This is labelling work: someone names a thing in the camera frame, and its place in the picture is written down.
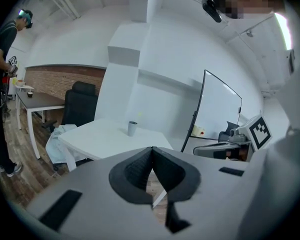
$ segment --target white cloth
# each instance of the white cloth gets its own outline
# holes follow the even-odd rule
[[[66,163],[66,158],[64,156],[64,148],[61,146],[63,145],[58,140],[58,137],[67,132],[71,131],[72,129],[77,128],[74,124],[68,125],[60,125],[58,128],[55,128],[53,133],[51,134],[48,142],[46,143],[45,150],[53,164],[64,164]],[[86,159],[86,157],[75,150],[69,149],[69,152],[73,155],[76,162]]]

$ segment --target person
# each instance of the person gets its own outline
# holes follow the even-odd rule
[[[9,21],[0,29],[0,172],[5,171],[8,177],[12,177],[15,173],[19,172],[22,164],[21,162],[12,162],[9,158],[2,120],[2,78],[4,76],[13,77],[15,66],[6,63],[6,57],[17,36],[17,32],[22,31],[24,28],[31,28],[32,17],[33,14],[30,10],[21,10],[15,20]]]

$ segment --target cup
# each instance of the cup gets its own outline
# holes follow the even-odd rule
[[[132,137],[133,135],[135,135],[136,129],[137,129],[137,123],[130,121],[128,124],[128,136]]]

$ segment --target black rubber pad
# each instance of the black rubber pad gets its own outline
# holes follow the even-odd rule
[[[228,167],[222,167],[219,172],[223,172],[226,174],[236,175],[236,176],[242,176],[244,174],[244,170],[238,170],[238,169],[232,169]]]
[[[40,218],[40,222],[52,230],[57,231],[75,207],[82,193],[68,190],[55,204]]]

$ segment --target red brick wall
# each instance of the red brick wall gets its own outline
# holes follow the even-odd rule
[[[72,88],[76,81],[95,85],[95,94],[99,94],[105,70],[85,66],[36,66],[26,70],[24,81],[34,88],[34,92],[47,93],[62,100],[66,91]],[[63,109],[46,112],[47,120],[57,119],[61,123]]]

